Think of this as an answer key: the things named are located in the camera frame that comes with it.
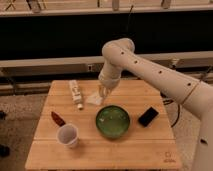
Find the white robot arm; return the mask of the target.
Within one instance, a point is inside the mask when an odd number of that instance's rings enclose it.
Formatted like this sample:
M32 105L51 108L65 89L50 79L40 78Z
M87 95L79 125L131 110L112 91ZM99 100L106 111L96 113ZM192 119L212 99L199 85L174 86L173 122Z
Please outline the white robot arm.
M194 114L201 125L192 171L213 171L213 86L139 57L134 50L135 45L129 38L104 44L101 84L113 90L121 72L128 70Z

